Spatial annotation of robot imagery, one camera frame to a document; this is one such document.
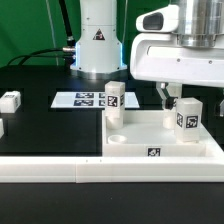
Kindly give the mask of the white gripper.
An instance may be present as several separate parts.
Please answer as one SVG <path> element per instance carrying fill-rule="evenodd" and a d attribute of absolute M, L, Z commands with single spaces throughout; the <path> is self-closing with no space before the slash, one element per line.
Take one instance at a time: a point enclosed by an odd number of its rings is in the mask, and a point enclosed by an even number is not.
<path fill-rule="evenodd" d="M 162 108 L 176 97 L 168 83 L 224 87 L 224 3 L 170 3 L 136 19 L 130 72 L 156 81 Z"/>

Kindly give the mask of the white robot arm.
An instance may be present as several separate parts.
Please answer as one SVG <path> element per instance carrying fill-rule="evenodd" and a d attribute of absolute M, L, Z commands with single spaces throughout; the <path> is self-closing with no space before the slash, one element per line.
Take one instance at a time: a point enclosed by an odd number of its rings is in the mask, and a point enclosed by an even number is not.
<path fill-rule="evenodd" d="M 96 79 L 128 68 L 138 80 L 224 88 L 224 0 L 170 0 L 138 16 L 128 66 L 116 6 L 117 0 L 80 0 L 73 73 Z"/>

